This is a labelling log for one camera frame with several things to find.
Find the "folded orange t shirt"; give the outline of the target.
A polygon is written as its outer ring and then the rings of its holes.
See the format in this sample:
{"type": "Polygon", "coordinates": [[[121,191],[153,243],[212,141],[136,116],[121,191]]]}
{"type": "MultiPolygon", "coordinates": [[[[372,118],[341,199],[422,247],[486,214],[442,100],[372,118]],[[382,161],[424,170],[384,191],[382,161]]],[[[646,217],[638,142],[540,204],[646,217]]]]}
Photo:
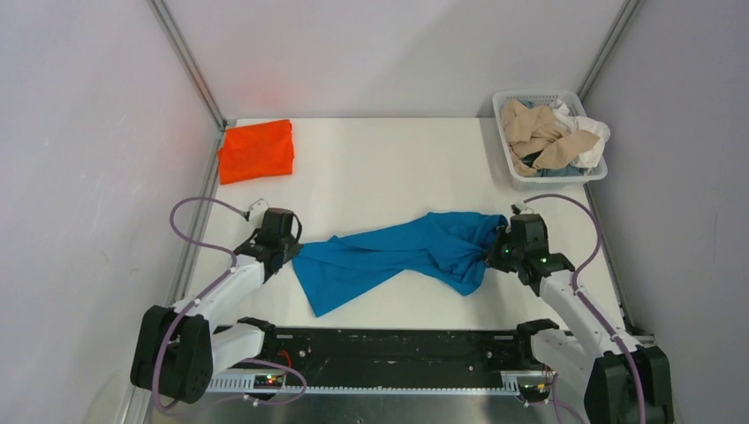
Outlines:
{"type": "Polygon", "coordinates": [[[294,157],[289,119],[231,128],[217,152],[219,183],[291,175],[294,157]]]}

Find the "aluminium frame post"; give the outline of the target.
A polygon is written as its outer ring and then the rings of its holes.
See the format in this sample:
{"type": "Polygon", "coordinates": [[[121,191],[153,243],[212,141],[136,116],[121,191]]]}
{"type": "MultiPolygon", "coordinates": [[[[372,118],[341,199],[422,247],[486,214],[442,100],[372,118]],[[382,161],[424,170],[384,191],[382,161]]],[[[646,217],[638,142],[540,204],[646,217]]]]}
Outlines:
{"type": "Polygon", "coordinates": [[[588,67],[586,75],[579,85],[577,95],[582,102],[591,94],[597,80],[600,78],[601,72],[617,48],[617,45],[625,36],[626,31],[636,19],[637,13],[643,3],[644,1],[642,0],[625,0],[622,3],[612,25],[603,38],[600,48],[594,56],[593,62],[588,67]]]}
{"type": "Polygon", "coordinates": [[[219,132],[223,132],[226,128],[227,120],[221,112],[209,88],[208,81],[201,72],[198,61],[192,53],[168,2],[164,0],[148,0],[148,5],[213,123],[219,132]]]}

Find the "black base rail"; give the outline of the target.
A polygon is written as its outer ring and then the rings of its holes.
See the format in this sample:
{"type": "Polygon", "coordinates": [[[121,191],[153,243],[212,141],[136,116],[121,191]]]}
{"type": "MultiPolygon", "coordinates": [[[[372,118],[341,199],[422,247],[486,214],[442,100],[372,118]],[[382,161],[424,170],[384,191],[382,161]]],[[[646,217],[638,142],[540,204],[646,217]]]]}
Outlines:
{"type": "Polygon", "coordinates": [[[513,376],[550,378],[511,330],[279,327],[259,357],[313,390],[501,390],[513,376]]]}

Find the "white plastic laundry basket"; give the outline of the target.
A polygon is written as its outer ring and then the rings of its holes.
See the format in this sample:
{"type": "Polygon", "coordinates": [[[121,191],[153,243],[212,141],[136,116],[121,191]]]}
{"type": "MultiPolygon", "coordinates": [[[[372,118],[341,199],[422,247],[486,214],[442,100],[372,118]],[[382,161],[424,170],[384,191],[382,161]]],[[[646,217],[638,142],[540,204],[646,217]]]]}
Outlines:
{"type": "Polygon", "coordinates": [[[498,91],[493,94],[492,102],[494,111],[496,114],[496,122],[498,131],[500,134],[500,143],[505,155],[505,162],[507,163],[508,170],[511,174],[512,184],[518,190],[533,190],[533,189],[551,189],[560,188],[564,186],[582,186],[588,182],[599,181],[608,176],[609,169],[605,159],[602,159],[598,166],[589,174],[581,177],[567,177],[567,178],[541,178],[531,177],[524,178],[513,169],[512,162],[510,159],[510,149],[506,144],[504,131],[502,128],[502,122],[500,118],[501,110],[506,102],[511,99],[518,99],[521,102],[526,102],[529,107],[550,105],[554,100],[559,99],[565,102],[571,109],[573,116],[584,116],[587,114],[582,106],[581,100],[578,95],[568,90],[560,89],[521,89],[521,90],[504,90],[498,91]]]}

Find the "right aluminium frame post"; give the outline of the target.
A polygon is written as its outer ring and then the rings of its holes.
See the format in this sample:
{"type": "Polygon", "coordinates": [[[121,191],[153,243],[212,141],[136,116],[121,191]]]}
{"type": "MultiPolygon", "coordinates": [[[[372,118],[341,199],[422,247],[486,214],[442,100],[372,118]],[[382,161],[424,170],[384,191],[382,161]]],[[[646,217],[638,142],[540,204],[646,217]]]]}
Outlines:
{"type": "Polygon", "coordinates": [[[600,48],[594,56],[593,62],[588,67],[586,75],[579,85],[577,95],[582,102],[591,94],[597,80],[600,78],[601,72],[617,48],[617,45],[625,36],[626,31],[636,19],[637,13],[643,3],[644,1],[642,0],[625,0],[622,3],[612,25],[603,38],[600,48]]]}

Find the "light blue t shirt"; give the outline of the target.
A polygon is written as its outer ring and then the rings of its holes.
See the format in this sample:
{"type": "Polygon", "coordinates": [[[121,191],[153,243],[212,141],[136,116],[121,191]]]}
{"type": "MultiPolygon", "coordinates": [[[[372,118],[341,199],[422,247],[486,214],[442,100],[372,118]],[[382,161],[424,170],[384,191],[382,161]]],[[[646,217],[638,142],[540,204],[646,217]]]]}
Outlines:
{"type": "Polygon", "coordinates": [[[585,176],[587,169],[579,168],[568,164],[561,169],[541,169],[538,171],[537,176],[541,178],[567,178],[567,177],[581,177],[585,176]]]}

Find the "left aluminium frame post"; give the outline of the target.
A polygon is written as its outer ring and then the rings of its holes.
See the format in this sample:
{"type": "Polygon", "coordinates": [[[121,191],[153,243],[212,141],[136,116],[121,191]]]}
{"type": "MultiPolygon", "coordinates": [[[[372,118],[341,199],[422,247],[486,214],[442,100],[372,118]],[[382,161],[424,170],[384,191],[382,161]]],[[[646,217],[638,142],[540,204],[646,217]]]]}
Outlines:
{"type": "Polygon", "coordinates": [[[208,81],[201,72],[198,61],[192,53],[168,2],[164,0],[148,0],[148,5],[213,123],[219,132],[223,132],[226,128],[227,120],[221,112],[209,88],[208,81]]]}

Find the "beige t shirt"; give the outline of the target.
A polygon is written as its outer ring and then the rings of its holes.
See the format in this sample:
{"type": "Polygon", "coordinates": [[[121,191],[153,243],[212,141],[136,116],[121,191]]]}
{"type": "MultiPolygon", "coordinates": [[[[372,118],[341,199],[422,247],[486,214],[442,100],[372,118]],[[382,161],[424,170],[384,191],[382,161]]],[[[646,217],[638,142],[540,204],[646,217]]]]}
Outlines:
{"type": "Polygon", "coordinates": [[[549,106],[529,107],[526,102],[511,99],[501,110],[512,166],[521,177],[538,177],[541,169],[564,168],[595,143],[590,132],[560,128],[549,106]]]}

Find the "controller board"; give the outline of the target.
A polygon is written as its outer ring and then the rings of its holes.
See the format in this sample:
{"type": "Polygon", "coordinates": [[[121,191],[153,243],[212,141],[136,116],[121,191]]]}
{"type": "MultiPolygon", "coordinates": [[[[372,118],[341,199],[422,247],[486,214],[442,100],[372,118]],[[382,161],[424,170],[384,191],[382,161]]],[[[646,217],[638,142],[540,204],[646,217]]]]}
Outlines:
{"type": "Polygon", "coordinates": [[[524,404],[548,404],[551,400],[552,382],[521,383],[518,387],[518,399],[524,404]]]}
{"type": "Polygon", "coordinates": [[[284,375],[256,375],[253,378],[253,390],[280,390],[284,387],[284,375]]]}

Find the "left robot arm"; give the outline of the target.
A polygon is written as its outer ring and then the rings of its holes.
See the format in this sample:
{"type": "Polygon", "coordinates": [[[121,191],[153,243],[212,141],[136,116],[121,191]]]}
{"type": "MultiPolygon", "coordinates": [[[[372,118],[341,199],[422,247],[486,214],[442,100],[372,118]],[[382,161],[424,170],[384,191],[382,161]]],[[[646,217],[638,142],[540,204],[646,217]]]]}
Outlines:
{"type": "Polygon", "coordinates": [[[233,324],[221,320],[301,251],[301,232],[294,212],[268,208],[248,239],[233,249],[219,249],[229,262],[214,282],[169,307],[150,307],[141,320],[131,384],[193,404],[216,374],[244,360],[257,367],[272,365],[279,353],[277,341],[266,336],[272,324],[253,318],[233,324]]]}

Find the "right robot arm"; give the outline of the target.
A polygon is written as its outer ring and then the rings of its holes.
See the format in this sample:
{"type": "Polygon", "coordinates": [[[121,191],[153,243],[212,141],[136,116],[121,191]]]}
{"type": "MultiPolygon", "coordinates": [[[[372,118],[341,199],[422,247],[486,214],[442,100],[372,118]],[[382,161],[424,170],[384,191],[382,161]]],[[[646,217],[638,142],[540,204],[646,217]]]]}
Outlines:
{"type": "Polygon", "coordinates": [[[579,281],[578,269],[549,251],[541,216],[514,215],[500,226],[487,263],[516,274],[568,327],[541,320],[520,325],[525,336],[512,352],[521,367],[543,364],[556,371],[581,394],[592,423],[674,422],[668,357],[613,325],[579,281]]]}

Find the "left controller board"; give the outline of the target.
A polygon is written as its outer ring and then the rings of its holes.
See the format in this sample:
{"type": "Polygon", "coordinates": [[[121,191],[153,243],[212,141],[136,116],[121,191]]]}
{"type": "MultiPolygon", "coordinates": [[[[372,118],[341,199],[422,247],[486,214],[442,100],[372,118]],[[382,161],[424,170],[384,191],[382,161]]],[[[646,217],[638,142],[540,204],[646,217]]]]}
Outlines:
{"type": "Polygon", "coordinates": [[[280,390],[284,387],[284,375],[256,375],[253,378],[253,390],[280,390]]]}

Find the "right controller board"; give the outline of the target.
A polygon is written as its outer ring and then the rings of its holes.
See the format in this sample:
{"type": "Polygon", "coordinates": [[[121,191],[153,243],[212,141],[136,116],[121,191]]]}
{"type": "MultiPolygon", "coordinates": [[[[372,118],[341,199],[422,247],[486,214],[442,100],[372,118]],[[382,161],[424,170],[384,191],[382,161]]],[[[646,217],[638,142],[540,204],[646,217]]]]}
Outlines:
{"type": "Polygon", "coordinates": [[[518,387],[518,399],[524,404],[548,404],[551,400],[552,382],[521,383],[518,387]]]}

